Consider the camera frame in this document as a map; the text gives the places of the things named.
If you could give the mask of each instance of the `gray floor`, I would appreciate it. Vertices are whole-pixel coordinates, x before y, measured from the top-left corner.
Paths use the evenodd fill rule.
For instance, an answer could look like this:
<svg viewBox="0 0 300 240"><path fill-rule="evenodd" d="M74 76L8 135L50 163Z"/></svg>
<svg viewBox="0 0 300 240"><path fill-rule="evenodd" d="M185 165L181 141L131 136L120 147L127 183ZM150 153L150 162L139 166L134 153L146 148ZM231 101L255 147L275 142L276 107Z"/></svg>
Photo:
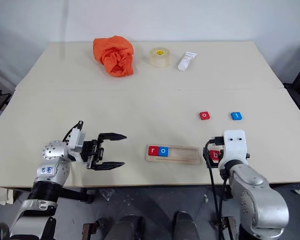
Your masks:
<svg viewBox="0 0 300 240"><path fill-rule="evenodd" d="M187 211L196 221L202 240L217 239L216 232L210 225L214 218L212 192L205 186L176 187L124 187L115 188L107 201L98 190L93 203L86 204L75 200L58 200L55 218L57 220L56 240L81 240L82 226L99 218L106 218L110 227L121 217L135 214L145 217L146 240L171 240L172 219L179 210ZM290 213L289 224L281 240L300 240L300 195L287 189L278 191L286 200ZM204 194L209 198L204 201ZM10 225L21 205L27 198L22 193L13 205L0 205L0 222ZM239 223L239 206L235 200L228 200L223 205L224 216L234 216ZM93 235L91 240L102 239L101 231Z"/></svg>

